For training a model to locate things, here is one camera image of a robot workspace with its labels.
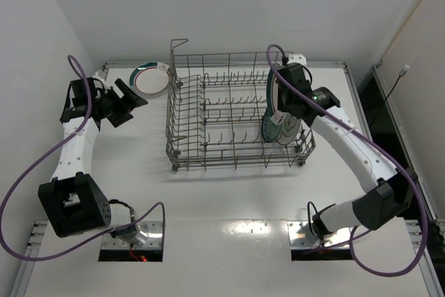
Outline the green red rimmed plate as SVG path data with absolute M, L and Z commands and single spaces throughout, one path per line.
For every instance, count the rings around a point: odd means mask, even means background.
M 140 97 L 162 95 L 169 86 L 169 68 L 165 63 L 157 61 L 139 65 L 129 76 L 129 86 Z
M 266 83 L 267 113 L 274 125 L 282 125 L 286 114 L 278 109 L 279 81 L 273 70 L 268 73 Z

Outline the blue floral teal plate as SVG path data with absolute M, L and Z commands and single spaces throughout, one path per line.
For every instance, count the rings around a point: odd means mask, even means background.
M 261 118 L 261 137 L 265 143 L 275 142 L 282 133 L 283 124 L 276 125 L 265 112 Z

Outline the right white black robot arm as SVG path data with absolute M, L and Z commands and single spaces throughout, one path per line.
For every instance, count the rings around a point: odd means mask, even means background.
M 278 109 L 301 119 L 324 138 L 350 168 L 364 194 L 341 204 L 331 204 L 312 217 L 319 239 L 345 227 L 363 226 L 375 231 L 403 213 L 412 203 L 411 168 L 398 168 L 387 157 L 360 139 L 340 100 L 326 87 L 312 89 L 299 63 L 277 68 Z

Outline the white plate teal line pattern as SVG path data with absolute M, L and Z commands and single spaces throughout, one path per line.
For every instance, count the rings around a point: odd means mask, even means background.
M 280 145 L 291 144 L 300 130 L 301 122 L 300 118 L 288 114 L 282 124 L 281 134 L 277 138 L 277 143 Z

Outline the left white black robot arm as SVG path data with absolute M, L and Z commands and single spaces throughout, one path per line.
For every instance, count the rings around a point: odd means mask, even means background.
M 55 172 L 41 184 L 38 197 L 60 238 L 108 227 L 108 199 L 91 176 L 92 153 L 101 121 L 119 127 L 147 104 L 121 79 L 107 88 L 95 79 L 71 81 L 60 117 L 65 143 Z

